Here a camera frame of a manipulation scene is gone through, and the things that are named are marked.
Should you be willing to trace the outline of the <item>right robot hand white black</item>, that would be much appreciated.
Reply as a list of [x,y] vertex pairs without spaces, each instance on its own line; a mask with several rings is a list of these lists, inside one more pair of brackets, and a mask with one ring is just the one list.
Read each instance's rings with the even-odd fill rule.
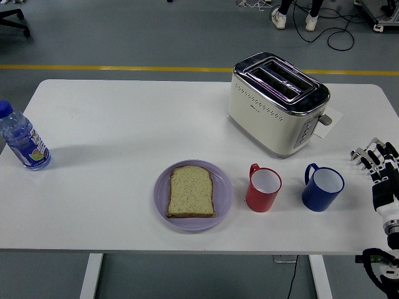
[[366,151],[374,210],[382,217],[384,227],[398,225],[398,151],[391,143],[376,138],[370,145],[375,147]]

